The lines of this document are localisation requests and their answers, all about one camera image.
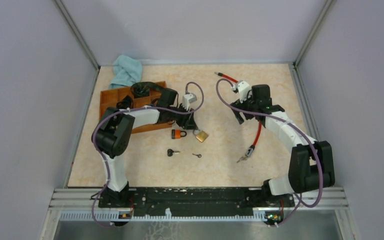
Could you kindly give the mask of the orange black padlock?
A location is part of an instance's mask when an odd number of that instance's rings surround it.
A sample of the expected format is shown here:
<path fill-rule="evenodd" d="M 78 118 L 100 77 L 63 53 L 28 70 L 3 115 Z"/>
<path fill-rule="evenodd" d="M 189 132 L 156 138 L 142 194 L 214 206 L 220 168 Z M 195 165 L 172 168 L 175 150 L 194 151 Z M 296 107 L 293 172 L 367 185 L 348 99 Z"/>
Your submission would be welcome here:
<path fill-rule="evenodd" d="M 187 132 L 180 129 L 172 129 L 171 130 L 171 139 L 181 139 L 187 136 Z"/>

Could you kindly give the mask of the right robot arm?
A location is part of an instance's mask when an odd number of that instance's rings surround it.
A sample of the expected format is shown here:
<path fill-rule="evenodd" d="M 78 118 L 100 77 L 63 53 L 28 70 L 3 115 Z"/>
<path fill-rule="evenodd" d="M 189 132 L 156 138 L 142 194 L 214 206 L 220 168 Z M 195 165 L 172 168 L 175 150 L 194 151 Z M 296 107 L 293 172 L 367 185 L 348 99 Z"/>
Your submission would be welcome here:
<path fill-rule="evenodd" d="M 275 206 L 282 195 L 300 194 L 335 183 L 332 146 L 303 133 L 288 117 L 285 109 L 273 104 L 267 84 L 250 86 L 245 81 L 233 84 L 238 100 L 231 103 L 237 121 L 256 119 L 274 133 L 290 152 L 288 173 L 266 180 L 261 199 L 267 206 Z"/>

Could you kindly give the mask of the brass padlock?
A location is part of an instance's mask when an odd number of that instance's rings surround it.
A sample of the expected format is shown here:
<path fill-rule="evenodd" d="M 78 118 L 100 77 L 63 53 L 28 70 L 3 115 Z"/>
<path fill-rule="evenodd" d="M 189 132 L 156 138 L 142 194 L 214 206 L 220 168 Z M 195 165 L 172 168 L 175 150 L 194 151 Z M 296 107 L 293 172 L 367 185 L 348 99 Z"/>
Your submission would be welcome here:
<path fill-rule="evenodd" d="M 209 137 L 209 134 L 201 129 L 195 129 L 192 133 L 195 138 L 201 143 L 203 143 Z"/>

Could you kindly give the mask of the small silver key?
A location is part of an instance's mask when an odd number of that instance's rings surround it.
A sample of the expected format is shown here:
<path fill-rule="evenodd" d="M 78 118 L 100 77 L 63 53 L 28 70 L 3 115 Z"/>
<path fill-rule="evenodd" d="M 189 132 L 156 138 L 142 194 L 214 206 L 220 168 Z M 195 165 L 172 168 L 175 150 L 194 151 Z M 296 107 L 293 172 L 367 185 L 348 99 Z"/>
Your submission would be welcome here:
<path fill-rule="evenodd" d="M 195 153 L 192 153 L 192 155 L 194 155 L 194 156 L 196 156 L 196 157 L 198 157 L 198 158 L 201 158 L 201 157 L 202 157 L 201 154 L 195 154 Z"/>

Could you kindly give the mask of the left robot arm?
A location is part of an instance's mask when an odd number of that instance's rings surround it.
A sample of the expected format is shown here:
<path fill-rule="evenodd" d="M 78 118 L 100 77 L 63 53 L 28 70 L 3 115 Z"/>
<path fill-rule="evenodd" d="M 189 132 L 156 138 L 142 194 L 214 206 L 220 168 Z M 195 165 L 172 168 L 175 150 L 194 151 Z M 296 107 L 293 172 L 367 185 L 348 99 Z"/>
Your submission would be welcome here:
<path fill-rule="evenodd" d="M 186 92 L 179 106 L 174 103 L 178 93 L 163 89 L 155 103 L 138 108 L 108 107 L 91 136 L 91 141 L 101 155 L 105 169 L 105 187 L 110 189 L 110 200 L 118 207 L 129 203 L 124 157 L 133 130 L 145 125 L 159 125 L 175 122 L 183 130 L 196 130 L 195 109 L 191 104 L 197 101 L 194 93 Z"/>

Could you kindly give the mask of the red cable lock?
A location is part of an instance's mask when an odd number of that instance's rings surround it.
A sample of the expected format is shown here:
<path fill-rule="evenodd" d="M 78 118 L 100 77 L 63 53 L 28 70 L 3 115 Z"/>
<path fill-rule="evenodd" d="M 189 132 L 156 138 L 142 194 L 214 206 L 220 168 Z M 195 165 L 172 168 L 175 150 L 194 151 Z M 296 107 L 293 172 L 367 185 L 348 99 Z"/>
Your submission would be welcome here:
<path fill-rule="evenodd" d="M 214 72 L 214 74 L 217 75 L 217 76 L 219 76 L 219 77 L 221 77 L 221 78 L 224 78 L 224 79 L 227 79 L 228 81 L 230 81 L 230 82 L 232 83 L 232 87 L 231 87 L 231 89 L 232 89 L 232 91 L 235 93 L 235 84 L 236 84 L 237 82 L 239 82 L 240 80 L 236 80 L 236 79 L 234 79 L 233 77 L 228 76 L 228 75 L 226 75 L 226 74 L 224 74 L 224 73 L 222 73 L 222 72 Z M 258 141 L 259 141 L 259 138 L 260 138 L 260 135 L 261 135 L 261 131 L 262 131 L 262 124 L 259 123 L 259 124 L 258 124 L 258 128 L 257 128 L 256 135 L 255 135 L 255 138 L 254 138 L 252 144 L 248 147 L 248 149 L 246 150 L 246 152 L 244 153 L 243 156 L 246 156 L 247 158 L 249 158 L 249 157 L 252 155 L 252 153 L 254 152 L 255 147 L 256 147 L 256 145 L 257 145 L 257 143 L 258 143 Z"/>

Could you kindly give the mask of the black head key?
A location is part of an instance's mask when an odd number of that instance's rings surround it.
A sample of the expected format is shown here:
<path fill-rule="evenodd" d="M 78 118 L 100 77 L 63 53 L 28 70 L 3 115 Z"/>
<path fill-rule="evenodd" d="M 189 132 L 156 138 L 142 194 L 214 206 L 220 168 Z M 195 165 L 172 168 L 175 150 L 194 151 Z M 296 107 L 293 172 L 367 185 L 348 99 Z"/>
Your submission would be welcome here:
<path fill-rule="evenodd" d="M 178 150 L 173 150 L 171 148 L 167 149 L 167 156 L 168 157 L 172 157 L 173 155 L 176 155 L 176 154 L 179 154 L 179 153 L 180 153 L 180 151 L 178 151 Z"/>

